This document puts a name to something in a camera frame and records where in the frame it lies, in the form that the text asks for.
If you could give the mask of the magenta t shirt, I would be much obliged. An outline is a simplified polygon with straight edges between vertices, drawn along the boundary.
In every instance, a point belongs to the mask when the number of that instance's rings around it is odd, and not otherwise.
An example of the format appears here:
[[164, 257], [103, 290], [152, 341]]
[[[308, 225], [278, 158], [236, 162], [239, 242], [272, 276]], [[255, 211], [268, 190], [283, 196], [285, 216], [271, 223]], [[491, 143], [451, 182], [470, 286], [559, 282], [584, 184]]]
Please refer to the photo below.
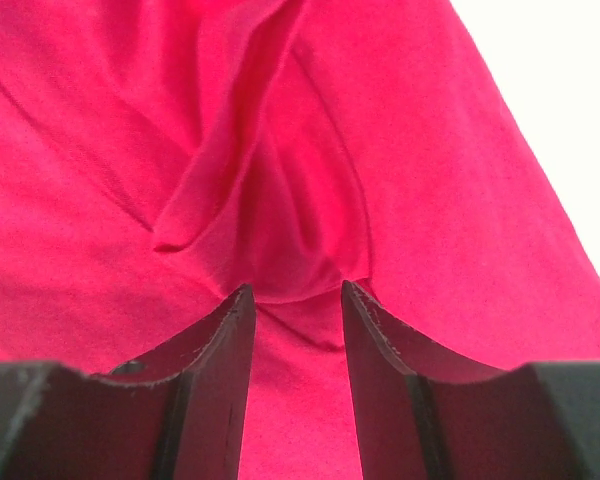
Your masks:
[[108, 370], [242, 284], [244, 479], [361, 475], [340, 288], [510, 368], [600, 278], [447, 1], [0, 1], [0, 361]]

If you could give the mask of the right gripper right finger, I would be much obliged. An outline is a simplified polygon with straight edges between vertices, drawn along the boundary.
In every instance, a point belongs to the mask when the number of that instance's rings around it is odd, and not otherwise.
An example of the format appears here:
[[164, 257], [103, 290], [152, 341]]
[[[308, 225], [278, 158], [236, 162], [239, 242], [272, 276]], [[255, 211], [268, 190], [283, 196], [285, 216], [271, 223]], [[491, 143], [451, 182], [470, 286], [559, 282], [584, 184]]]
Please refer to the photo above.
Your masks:
[[462, 356], [344, 282], [367, 479], [600, 479], [600, 361], [511, 371]]

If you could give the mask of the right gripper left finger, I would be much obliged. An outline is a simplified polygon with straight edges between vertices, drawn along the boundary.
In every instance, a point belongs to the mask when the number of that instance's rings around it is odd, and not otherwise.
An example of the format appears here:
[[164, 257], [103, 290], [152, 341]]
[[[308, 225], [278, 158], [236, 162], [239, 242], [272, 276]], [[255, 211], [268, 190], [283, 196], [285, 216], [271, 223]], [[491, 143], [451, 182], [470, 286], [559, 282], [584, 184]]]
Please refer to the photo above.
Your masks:
[[241, 286], [109, 374], [0, 363], [0, 479], [234, 479], [256, 313]]

